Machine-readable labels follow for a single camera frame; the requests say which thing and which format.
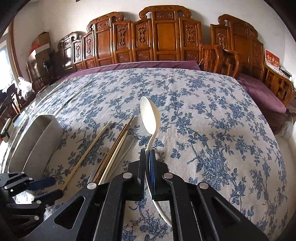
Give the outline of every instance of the window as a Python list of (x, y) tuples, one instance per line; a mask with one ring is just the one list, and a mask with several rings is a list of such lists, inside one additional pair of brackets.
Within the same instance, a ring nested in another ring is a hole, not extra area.
[(11, 70), (6, 41), (0, 43), (0, 90), (6, 92), (15, 79)]

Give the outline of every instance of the brown chopstick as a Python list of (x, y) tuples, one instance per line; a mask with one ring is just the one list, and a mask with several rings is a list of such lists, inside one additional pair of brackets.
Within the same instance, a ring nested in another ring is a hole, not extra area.
[(131, 122), (133, 121), (134, 116), (131, 117), (131, 119), (129, 120), (129, 122), (127, 124), (124, 125), (124, 127), (122, 128), (121, 132), (119, 133), (119, 136), (117, 137), (117, 139), (115, 140), (115, 142), (113, 143), (113, 146), (111, 147), (111, 150), (109, 151), (109, 153), (106, 155), (106, 157), (104, 158), (104, 160), (102, 161), (102, 164), (100, 165), (94, 179), (92, 180), (95, 183), (98, 183), (100, 177), (102, 176), (106, 166), (108, 165), (112, 155), (114, 154), (114, 151), (116, 149), (116, 147), (118, 146), (120, 140), (122, 139), (124, 133), (129, 129), (129, 126), (131, 124)]

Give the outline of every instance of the utensil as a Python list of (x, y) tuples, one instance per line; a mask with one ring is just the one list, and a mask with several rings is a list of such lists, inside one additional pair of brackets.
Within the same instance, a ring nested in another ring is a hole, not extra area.
[[(145, 129), (148, 131), (149, 134), (152, 135), (150, 137), (147, 148), (145, 150), (146, 151), (146, 158), (148, 158), (149, 152), (151, 150), (151, 146), (152, 146), (154, 139), (159, 131), (160, 113), (159, 113), (159, 110), (156, 107), (156, 105), (145, 96), (142, 96), (140, 99), (140, 112), (141, 112), (141, 118), (142, 118)], [(150, 196), (152, 198), (150, 188), (151, 187), (148, 185), (148, 190), (149, 190)], [(152, 200), (152, 202), (153, 202), (154, 206), (156, 207), (157, 211), (159, 212), (159, 214), (161, 215), (161, 217), (164, 219), (164, 221), (169, 226), (172, 227), (171, 220), (166, 216), (164, 211), (161, 209), (159, 203), (154, 200)]]
[(121, 160), (123, 159), (123, 157), (125, 156), (125, 154), (128, 152), (128, 150), (130, 149), (130, 147), (132, 146), (132, 144), (135, 142), (135, 137), (132, 135), (128, 135), (126, 136), (122, 147), (120, 148), (119, 152), (118, 152), (118, 161), (114, 161), (113, 166), (111, 167), (109, 173), (108, 173), (108, 177), (106, 178), (106, 180), (110, 180), (111, 176), (113, 175), (114, 171), (116, 170), (117, 166), (119, 165), (119, 163), (121, 162)]
[(100, 150), (100, 153), (96, 159), (96, 162), (94, 164), (94, 170), (91, 173), (90, 177), (89, 177), (89, 181), (88, 182), (92, 182), (92, 180), (94, 179), (94, 176), (96, 175), (97, 170), (99, 169), (100, 165), (102, 164), (102, 160), (104, 160), (105, 156), (108, 154), (109, 152), (109, 148), (108, 147), (103, 147)]
[(118, 138), (115, 140), (113, 146), (111, 147), (111, 150), (110, 152), (108, 153), (108, 155), (104, 158), (103, 162), (102, 162), (102, 165), (100, 166), (100, 168), (98, 169), (97, 173), (96, 173), (96, 176), (94, 177), (94, 180), (93, 182), (98, 182), (100, 177), (102, 176), (107, 164), (109, 163), (116, 147), (118, 146), (119, 142), (121, 141), (124, 133), (128, 130), (131, 122), (133, 121), (133, 118), (134, 116), (131, 117), (131, 119), (129, 120), (129, 122), (127, 124), (124, 125), (124, 127), (122, 128), (121, 132), (119, 133), (119, 136)]
[(115, 149), (115, 151), (114, 151), (108, 165), (106, 166), (106, 169), (105, 169), (105, 171), (104, 171), (104, 173), (103, 173), (103, 175), (102, 175), (102, 177), (101, 177), (101, 179), (100, 179), (100, 181), (98, 183), (99, 185), (101, 185), (101, 184), (103, 184), (105, 182), (106, 177), (108, 175), (108, 172), (109, 172), (109, 170), (110, 170), (110, 168), (111, 168), (111, 166), (112, 166), (112, 164), (113, 164), (113, 162), (114, 162), (114, 160), (115, 160), (115, 158), (116, 158), (116, 156), (117, 156), (117, 154), (118, 154), (118, 152), (119, 152), (119, 150), (120, 150), (120, 148), (121, 148), (121, 146), (122, 146), (122, 144), (124, 142), (124, 139), (127, 136), (127, 134), (128, 134), (128, 131), (126, 131), (124, 133), (123, 137), (121, 138), (120, 142), (118, 143), (118, 146), (116, 147), (116, 149)]
[(67, 176), (67, 179), (65, 180), (65, 183), (63, 184), (61, 190), (63, 191), (65, 189), (65, 187), (67, 186), (67, 184), (69, 183), (69, 181), (71, 180), (72, 176), (74, 175), (74, 173), (77, 171), (78, 167), (80, 166), (80, 164), (82, 163), (82, 161), (84, 160), (84, 158), (87, 156), (87, 154), (90, 152), (90, 150), (92, 149), (92, 147), (94, 146), (94, 144), (97, 142), (97, 140), (99, 139), (99, 137), (104, 133), (104, 131), (107, 129), (107, 127), (111, 124), (111, 121), (109, 121), (107, 123), (107, 125), (104, 126), (104, 128), (100, 131), (99, 134), (97, 134), (96, 138), (94, 139), (94, 141), (90, 144), (90, 146), (87, 148), (87, 150), (85, 151), (85, 153), (83, 154), (83, 156), (80, 158), (80, 160), (78, 161), (78, 163), (76, 164), (76, 166), (73, 168), (73, 170), (71, 171), (71, 173)]

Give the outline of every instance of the cardboard box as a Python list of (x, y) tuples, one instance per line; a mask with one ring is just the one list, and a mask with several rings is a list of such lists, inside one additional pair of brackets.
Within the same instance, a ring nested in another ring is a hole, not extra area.
[(50, 44), (49, 32), (43, 32), (39, 34), (38, 37), (32, 43), (32, 46), (34, 45), (42, 46), (45, 44)]

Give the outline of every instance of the table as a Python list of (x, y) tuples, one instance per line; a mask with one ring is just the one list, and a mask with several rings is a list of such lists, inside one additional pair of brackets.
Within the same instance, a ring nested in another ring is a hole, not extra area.
[[(56, 112), (65, 131), (44, 171), (56, 180), (46, 191), (63, 184), (103, 125), (113, 122), (78, 168), (64, 197), (47, 209), (47, 217), (87, 184), (99, 149), (112, 146), (132, 115), (138, 116), (128, 134), (136, 142), (113, 176), (138, 160), (150, 138), (139, 115), (141, 96), (160, 110), (160, 132), (153, 143), (158, 161), (187, 182), (208, 182), (271, 240), (281, 233), (294, 212), (294, 187), (264, 116), (234, 78), (185, 69), (127, 69), (75, 77), (34, 108), (18, 136), (45, 113)], [(5, 170), (12, 152), (6, 154)], [(16, 197), (17, 202), (29, 200), (27, 193)], [(169, 204), (162, 206), (169, 213)], [(159, 239), (171, 240), (172, 231), (146, 190), (143, 201), (126, 205), (123, 240)]]

